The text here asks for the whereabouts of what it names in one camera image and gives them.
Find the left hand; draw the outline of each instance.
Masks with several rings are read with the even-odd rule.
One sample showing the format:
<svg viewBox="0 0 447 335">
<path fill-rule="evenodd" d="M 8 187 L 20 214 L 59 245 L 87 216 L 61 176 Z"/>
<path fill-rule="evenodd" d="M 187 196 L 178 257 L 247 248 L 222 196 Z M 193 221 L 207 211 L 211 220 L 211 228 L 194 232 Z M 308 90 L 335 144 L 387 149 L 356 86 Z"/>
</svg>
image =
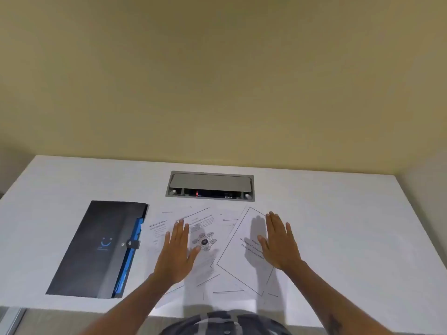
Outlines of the left hand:
<svg viewBox="0 0 447 335">
<path fill-rule="evenodd" d="M 171 285 L 180 282 L 189 274 L 200 252 L 201 247 L 197 246 L 188 256 L 188 234 L 189 225 L 185 224 L 183 228 L 183 219 L 174 224 L 170 240 L 169 231 L 166 232 L 165 243 L 158 256 L 154 275 L 159 275 Z"/>
</svg>

